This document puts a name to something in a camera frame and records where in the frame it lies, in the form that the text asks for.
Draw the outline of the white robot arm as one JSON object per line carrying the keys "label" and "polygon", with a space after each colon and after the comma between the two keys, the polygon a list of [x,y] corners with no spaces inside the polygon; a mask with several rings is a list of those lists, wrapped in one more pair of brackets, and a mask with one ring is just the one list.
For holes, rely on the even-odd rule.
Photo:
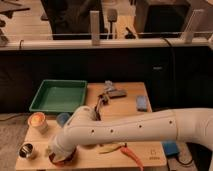
{"label": "white robot arm", "polygon": [[111,142],[176,140],[200,144],[212,151],[213,109],[168,109],[112,121],[99,121],[89,106],[79,107],[50,141],[56,156],[67,158],[78,145]]}

